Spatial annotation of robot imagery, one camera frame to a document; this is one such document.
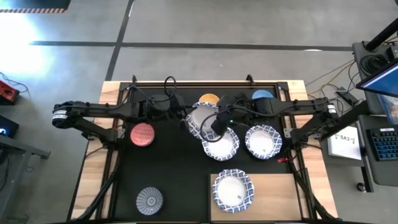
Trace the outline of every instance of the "patterned bowl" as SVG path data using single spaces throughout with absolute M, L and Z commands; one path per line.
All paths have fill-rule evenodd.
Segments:
M 254 185 L 239 169 L 220 172 L 211 190 L 214 202 L 228 213 L 245 211 L 254 200 Z
M 147 187 L 139 192 L 136 205 L 143 215 L 153 215 L 162 208 L 163 195 L 156 188 Z
M 282 147 L 280 134 L 271 126 L 251 127 L 244 137 L 246 147 L 259 159 L 269 159 L 279 153 Z
M 202 139 L 199 134 L 200 126 L 207 116 L 218 112 L 218 107 L 209 102 L 198 102 L 193 104 L 193 107 L 196 109 L 187 115 L 185 121 L 187 122 L 189 132 L 196 138 Z M 207 119 L 203 125 L 202 133 L 206 139 L 213 140 L 219 137 L 211 128 L 211 124 L 215 120 L 216 115 Z
M 239 138 L 231 128 L 227 128 L 224 136 L 217 142 L 201 141 L 207 156 L 217 160 L 226 161 L 232 158 L 239 148 Z

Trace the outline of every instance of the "monitor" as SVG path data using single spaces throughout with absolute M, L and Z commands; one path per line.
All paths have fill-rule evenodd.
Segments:
M 398 58 L 360 81 L 356 88 L 398 97 Z

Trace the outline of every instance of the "gray floor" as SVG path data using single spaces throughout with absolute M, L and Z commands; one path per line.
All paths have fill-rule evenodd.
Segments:
M 56 129 L 51 110 L 67 100 L 96 102 L 113 47 L 28 46 L 27 41 L 115 42 L 127 0 L 72 0 L 66 14 L 0 14 L 0 70 L 25 83 L 18 105 L 0 113 L 20 126 L 17 139 L 52 151 L 32 159 L 19 189 L 14 216 L 28 223 L 67 217 L 83 153 L 80 132 Z M 136 0 L 125 42 L 350 46 L 369 40 L 398 15 L 393 0 Z M 122 48 L 112 80 L 310 80 L 352 59 L 351 52 Z M 307 87 L 313 91 L 329 78 Z M 346 73 L 334 82 L 347 87 Z M 333 89 L 325 93 L 334 97 Z M 353 94 L 363 98 L 363 93 Z M 396 223 L 398 189 L 357 192 L 357 167 L 327 166 L 341 218 Z

